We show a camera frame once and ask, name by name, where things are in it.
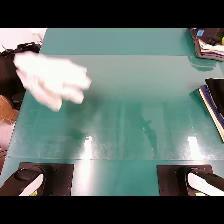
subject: blurred white cloth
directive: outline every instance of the blurred white cloth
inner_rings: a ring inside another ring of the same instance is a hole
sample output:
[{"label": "blurred white cloth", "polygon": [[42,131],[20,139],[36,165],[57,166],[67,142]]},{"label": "blurred white cloth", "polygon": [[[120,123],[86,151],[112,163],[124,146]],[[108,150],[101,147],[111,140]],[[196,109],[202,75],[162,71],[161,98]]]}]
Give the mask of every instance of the blurred white cloth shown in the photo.
[{"label": "blurred white cloth", "polygon": [[82,90],[91,84],[87,69],[69,59],[24,52],[15,55],[14,64],[24,88],[54,111],[60,110],[63,98],[82,103]]}]

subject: white glove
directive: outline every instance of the white glove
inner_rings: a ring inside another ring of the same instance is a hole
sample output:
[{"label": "white glove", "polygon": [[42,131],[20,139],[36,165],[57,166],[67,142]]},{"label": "white glove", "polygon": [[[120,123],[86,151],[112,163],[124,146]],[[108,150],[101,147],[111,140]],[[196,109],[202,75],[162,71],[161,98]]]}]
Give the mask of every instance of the white glove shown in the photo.
[{"label": "white glove", "polygon": [[69,59],[25,52],[15,55],[14,64],[24,88],[54,111],[60,110],[62,98],[82,103],[82,90],[91,83],[87,69]]}]

